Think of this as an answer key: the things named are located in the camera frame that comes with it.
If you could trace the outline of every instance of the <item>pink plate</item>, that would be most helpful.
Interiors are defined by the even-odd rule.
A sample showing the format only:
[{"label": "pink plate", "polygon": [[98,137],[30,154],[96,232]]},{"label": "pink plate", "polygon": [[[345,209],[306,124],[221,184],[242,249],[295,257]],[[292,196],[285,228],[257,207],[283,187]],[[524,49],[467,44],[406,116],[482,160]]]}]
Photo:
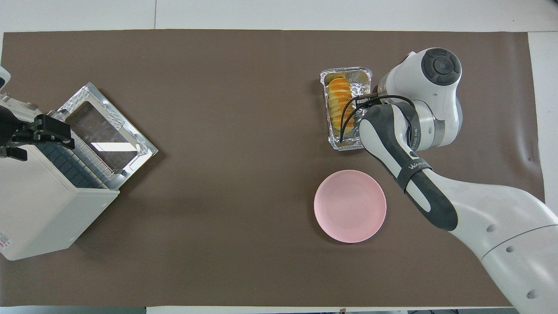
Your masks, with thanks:
[{"label": "pink plate", "polygon": [[386,218],[386,196],[368,174],[338,171],[320,184],[314,197],[314,214],[320,227],[345,243],[373,236]]}]

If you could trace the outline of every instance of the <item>black cable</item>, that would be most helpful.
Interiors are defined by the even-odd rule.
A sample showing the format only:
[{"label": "black cable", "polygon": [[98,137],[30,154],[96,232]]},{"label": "black cable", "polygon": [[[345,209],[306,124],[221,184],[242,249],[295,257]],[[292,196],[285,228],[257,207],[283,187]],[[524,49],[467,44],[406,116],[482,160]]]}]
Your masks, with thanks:
[{"label": "black cable", "polygon": [[349,119],[351,119],[352,116],[354,116],[354,114],[359,111],[362,107],[367,106],[369,104],[371,104],[372,102],[378,101],[380,99],[385,99],[385,98],[396,98],[396,99],[401,99],[404,100],[406,102],[408,102],[411,106],[415,106],[415,104],[413,103],[412,100],[408,99],[407,97],[403,97],[403,96],[399,96],[399,95],[384,95],[384,96],[378,96],[378,97],[373,97],[370,98],[369,100],[361,103],[360,105],[358,105],[355,110],[353,110],[353,112],[351,112],[351,114],[347,117],[347,120],[345,121],[345,123],[343,123],[343,116],[345,115],[345,109],[349,106],[349,104],[353,101],[353,99],[351,99],[347,105],[345,106],[345,108],[343,109],[343,114],[341,115],[341,123],[343,123],[343,125],[341,126],[341,130],[340,130],[340,135],[339,135],[339,142],[343,142],[343,133],[345,133],[345,128],[347,127],[347,124],[349,123]]}]

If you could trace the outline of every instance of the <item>printed label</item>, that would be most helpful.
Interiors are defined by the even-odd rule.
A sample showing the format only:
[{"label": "printed label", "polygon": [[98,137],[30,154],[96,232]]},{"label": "printed label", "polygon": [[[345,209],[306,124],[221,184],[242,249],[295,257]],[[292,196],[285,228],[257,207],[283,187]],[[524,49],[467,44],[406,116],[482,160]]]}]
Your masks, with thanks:
[{"label": "printed label", "polygon": [[11,243],[12,240],[4,232],[0,232],[0,251],[4,252]]}]

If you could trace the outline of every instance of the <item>brown table surface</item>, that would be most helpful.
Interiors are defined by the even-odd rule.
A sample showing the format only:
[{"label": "brown table surface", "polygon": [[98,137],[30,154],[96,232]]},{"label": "brown table surface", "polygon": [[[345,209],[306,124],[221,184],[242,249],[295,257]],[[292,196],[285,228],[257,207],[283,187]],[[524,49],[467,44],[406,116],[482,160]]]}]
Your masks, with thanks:
[{"label": "brown table surface", "polygon": [[[365,66],[377,84],[433,46],[461,60],[464,123],[419,155],[441,175],[543,199],[525,33],[5,34],[13,98],[48,112],[92,82],[160,152],[69,249],[1,258],[0,305],[509,306],[378,161],[326,140],[322,70]],[[378,234],[353,245],[313,212],[320,182],[342,169],[370,174],[388,204]]]}]

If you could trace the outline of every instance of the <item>white tile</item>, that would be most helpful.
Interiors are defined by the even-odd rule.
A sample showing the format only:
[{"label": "white tile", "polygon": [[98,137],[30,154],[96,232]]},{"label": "white tile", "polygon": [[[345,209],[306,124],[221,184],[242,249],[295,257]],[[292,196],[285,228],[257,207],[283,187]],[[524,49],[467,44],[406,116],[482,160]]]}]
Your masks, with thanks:
[{"label": "white tile", "polygon": [[157,0],[156,28],[558,31],[552,0]]},{"label": "white tile", "polygon": [[558,214],[558,32],[529,33],[546,204]]},{"label": "white tile", "polygon": [[154,25],[155,0],[0,0],[0,40],[4,32],[127,30]]}]

